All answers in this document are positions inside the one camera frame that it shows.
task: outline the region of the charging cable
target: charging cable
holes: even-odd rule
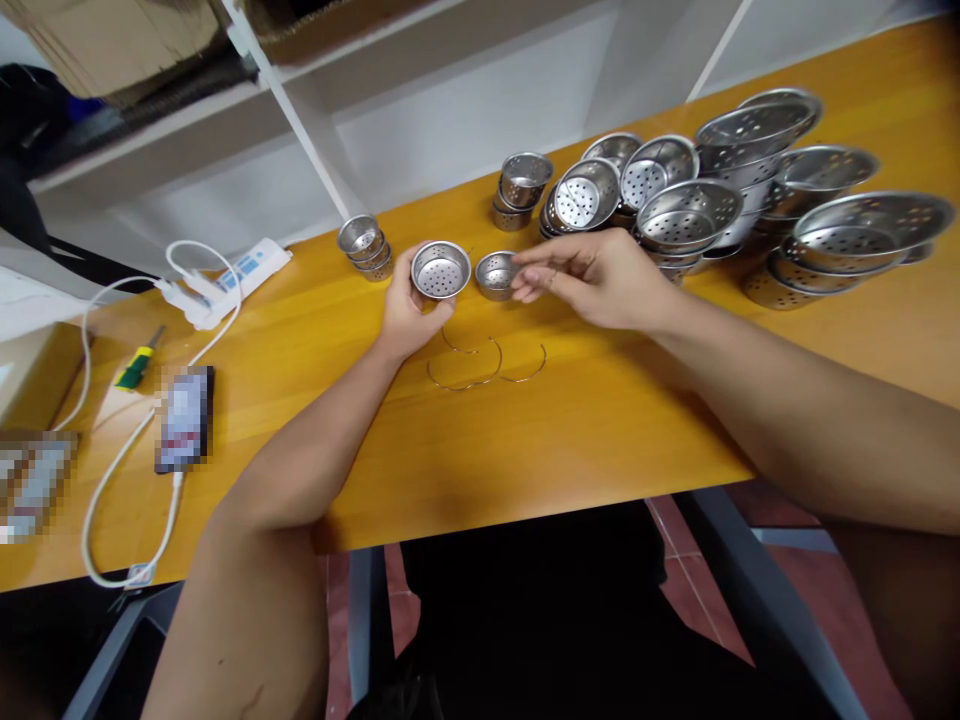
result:
[[[235,288],[236,288],[236,296],[237,296],[237,306],[234,309],[233,314],[229,317],[227,322],[220,329],[220,332],[218,332],[213,337],[213,339],[209,343],[207,343],[203,347],[203,349],[200,350],[200,352],[194,355],[193,358],[190,360],[190,362],[187,363],[187,367],[191,367],[195,365],[197,362],[199,362],[200,358],[202,358],[207,353],[207,351],[210,350],[210,348],[216,345],[217,342],[220,340],[220,338],[222,338],[223,335],[227,332],[227,330],[230,329],[230,326],[233,325],[234,321],[237,319],[237,315],[240,314],[240,306],[243,301],[243,293],[240,290],[240,276],[237,274],[237,271],[234,269],[233,265],[231,265],[230,262],[223,255],[221,255],[219,252],[214,250],[209,245],[205,245],[204,243],[196,242],[194,240],[178,240],[177,242],[171,243],[170,245],[167,246],[167,262],[170,264],[170,267],[172,267],[174,270],[176,270],[181,275],[183,275],[184,279],[186,279],[189,274],[187,273],[186,270],[184,270],[178,264],[176,264],[172,259],[173,250],[183,245],[191,245],[194,247],[203,248],[204,250],[207,250],[213,253],[214,255],[216,255],[217,259],[220,260],[226,266],[226,268],[233,274],[233,278],[235,281]],[[147,280],[148,282],[154,283],[154,285],[157,285],[159,282],[162,282],[162,281],[156,280],[156,278],[148,278],[140,275],[124,278],[123,280],[118,280],[117,282],[111,283],[110,285],[107,285],[106,287],[104,287],[102,290],[97,292],[97,294],[94,295],[93,298],[91,298],[89,303],[87,303],[87,307],[83,311],[83,320],[80,324],[82,342],[83,342],[83,387],[80,391],[80,397],[77,399],[76,406],[73,408],[70,414],[67,415],[67,417],[63,420],[63,422],[61,422],[59,425],[57,425],[57,427],[54,428],[55,431],[62,430],[67,425],[67,423],[72,421],[77,416],[77,413],[80,412],[80,409],[83,407],[83,404],[86,402],[87,395],[90,392],[90,376],[91,376],[92,370],[91,370],[91,361],[90,361],[90,341],[87,337],[87,319],[90,314],[90,310],[94,308],[94,306],[96,305],[96,302],[101,297],[103,297],[103,295],[106,292],[113,290],[121,285],[124,285],[132,280]],[[113,472],[114,470],[116,470],[117,466],[120,464],[120,461],[123,460],[124,456],[127,454],[127,452],[129,452],[130,448],[133,447],[133,444],[137,441],[137,438],[140,437],[140,433],[142,433],[144,428],[146,428],[147,425],[150,424],[150,421],[153,420],[155,415],[156,415],[156,409],[150,408],[150,411],[144,416],[143,420],[140,421],[140,424],[137,425],[136,428],[134,428],[133,433],[131,433],[130,437],[127,438],[127,441],[123,444],[123,447],[120,448],[120,451],[117,453],[116,457],[113,458],[113,461],[107,467],[107,470],[103,474],[103,477],[100,478],[99,484],[97,485],[96,489],[93,491],[93,497],[90,498],[90,504],[87,506],[87,514],[86,514],[86,517],[84,517],[83,519],[83,531],[80,537],[80,554],[83,556],[83,564],[87,569],[87,575],[90,577],[91,580],[93,580],[93,582],[95,582],[100,587],[126,588],[129,585],[142,583],[144,579],[148,578],[151,575],[151,573],[153,573],[153,571],[156,569],[157,563],[160,561],[160,558],[163,557],[163,553],[166,552],[167,545],[170,543],[170,536],[173,535],[173,526],[174,526],[174,523],[176,522],[177,508],[179,507],[179,504],[180,504],[180,495],[183,488],[183,478],[184,478],[183,472],[173,473],[173,490],[170,495],[170,510],[167,514],[167,525],[163,531],[163,539],[160,541],[160,547],[157,549],[157,552],[153,556],[153,559],[150,560],[150,562],[148,562],[145,566],[140,568],[140,570],[137,571],[134,575],[127,577],[125,580],[107,580],[99,572],[97,572],[97,568],[93,563],[93,555],[90,550],[90,530],[91,530],[91,527],[93,526],[94,514],[97,511],[97,503],[100,501],[100,496],[103,494],[104,488],[106,488],[107,483],[110,481],[110,476],[113,475]]]

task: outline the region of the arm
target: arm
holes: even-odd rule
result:
[[[422,314],[410,283],[417,249],[397,259],[376,342],[263,446],[214,511],[143,718],[322,717],[326,588],[311,527],[339,493],[400,365],[455,307],[446,300]]]
[[[529,265],[516,299],[553,292],[594,324],[646,333],[686,367],[760,474],[827,521],[918,714],[956,703],[960,412],[678,290],[623,231],[515,260]],[[894,595],[907,582],[912,592]]]

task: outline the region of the smartphone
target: smartphone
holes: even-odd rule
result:
[[[213,411],[213,368],[187,368],[173,378],[160,403],[158,474],[185,472],[207,455]]]

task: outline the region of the wooden table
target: wooden table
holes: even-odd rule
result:
[[[764,78],[636,122],[651,138],[691,136],[704,121],[758,91],[808,88],[826,105],[804,144],[865,147],[883,169],[864,190],[937,193],[960,206],[960,73],[947,21],[901,28]],[[552,153],[563,170],[588,141]],[[504,154],[516,148],[504,148]],[[504,234],[487,212],[490,175],[379,219],[398,251],[421,239],[459,243],[474,260],[537,240],[536,222]],[[871,280],[856,291],[792,313],[752,304],[739,291],[743,264],[690,278],[686,289],[839,362],[960,406],[960,244],[955,226],[934,258]],[[257,290],[236,325],[205,358],[216,366],[212,453],[187,476],[180,516],[159,581],[186,576],[211,511],[254,453],[363,352],[379,327],[385,285],[356,274],[335,233],[293,247],[291,264]],[[74,427],[80,455],[43,533],[4,548],[0,590],[84,574],[80,528],[104,469],[153,402],[108,389],[132,348],[161,323],[169,330],[144,387],[160,382],[206,343],[179,311],[148,293],[97,311],[94,384]],[[673,361],[645,338],[598,330],[552,298],[532,306],[491,303],[471,284],[448,324],[456,354],[438,337],[400,371],[318,540],[324,551],[566,512],[751,476],[717,421],[685,386]],[[496,367],[468,392],[459,385]],[[75,395],[67,400],[71,407]],[[113,570],[153,556],[163,531],[168,477],[152,471],[156,427],[120,466],[100,503],[93,549]]]

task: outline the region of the screwdriver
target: screwdriver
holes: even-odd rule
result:
[[[153,357],[153,350],[157,347],[157,341],[160,339],[160,336],[163,335],[163,331],[166,329],[166,325],[161,325],[160,328],[153,334],[153,337],[150,338],[150,342],[137,348],[137,352],[133,356],[133,359],[130,361],[124,371],[117,376],[116,382],[113,383],[115,388],[119,388],[126,392],[133,392],[136,390],[137,386],[140,384],[140,381],[143,380],[143,374],[147,371],[147,365],[150,364],[150,358]]]

